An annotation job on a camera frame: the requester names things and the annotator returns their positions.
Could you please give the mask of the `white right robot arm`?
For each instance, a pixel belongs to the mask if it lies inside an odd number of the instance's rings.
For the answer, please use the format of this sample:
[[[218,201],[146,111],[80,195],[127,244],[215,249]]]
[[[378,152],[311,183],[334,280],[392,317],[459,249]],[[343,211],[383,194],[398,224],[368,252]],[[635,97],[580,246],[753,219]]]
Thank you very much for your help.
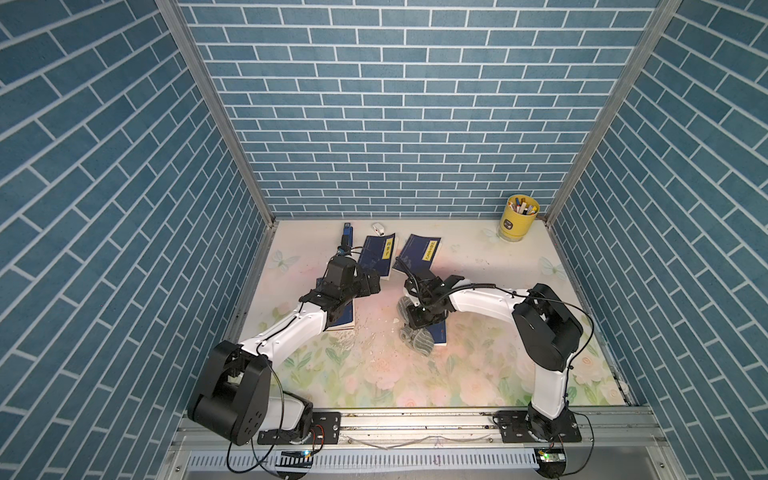
[[[579,352],[583,327],[549,285],[537,283],[528,289],[508,290],[457,275],[443,280],[427,271],[424,277],[409,273],[404,289],[407,295],[398,309],[407,324],[405,338],[455,312],[514,325],[535,365],[527,413],[530,434],[539,441],[552,442],[571,425],[566,401],[568,371]]]

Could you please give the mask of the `blue book Mengxi notes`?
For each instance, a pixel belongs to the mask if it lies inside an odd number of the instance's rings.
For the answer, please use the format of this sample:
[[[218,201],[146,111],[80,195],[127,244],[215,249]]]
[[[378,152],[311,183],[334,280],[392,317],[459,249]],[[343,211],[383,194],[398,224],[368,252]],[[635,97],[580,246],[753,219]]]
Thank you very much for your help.
[[[320,299],[326,300],[328,298],[335,300],[335,305],[338,304],[337,299],[341,296],[341,290],[331,284],[324,278],[318,278],[316,280],[315,290],[318,294],[321,294]],[[347,303],[343,305],[341,310],[335,309],[328,314],[327,330],[348,330],[354,326],[354,310],[353,299],[350,298]]]

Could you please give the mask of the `blue book Zhuangzi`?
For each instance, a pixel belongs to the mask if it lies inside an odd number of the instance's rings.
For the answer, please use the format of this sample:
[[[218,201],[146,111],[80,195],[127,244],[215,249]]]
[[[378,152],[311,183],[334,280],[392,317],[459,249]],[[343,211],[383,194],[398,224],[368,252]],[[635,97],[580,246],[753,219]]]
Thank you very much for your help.
[[[436,346],[443,346],[447,344],[446,327],[447,327],[446,322],[440,322],[438,324],[431,325],[427,328]]]

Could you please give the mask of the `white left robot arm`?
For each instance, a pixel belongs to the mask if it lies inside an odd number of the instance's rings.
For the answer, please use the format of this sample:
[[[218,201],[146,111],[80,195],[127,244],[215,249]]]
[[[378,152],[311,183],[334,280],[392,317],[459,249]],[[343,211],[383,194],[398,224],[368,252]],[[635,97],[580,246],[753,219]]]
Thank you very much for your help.
[[[276,367],[325,332],[356,298],[381,291],[380,275],[348,255],[333,256],[315,287],[269,329],[239,343],[222,341],[208,355],[187,406],[187,417],[234,445],[264,432],[288,443],[310,434],[313,404],[270,394]]]

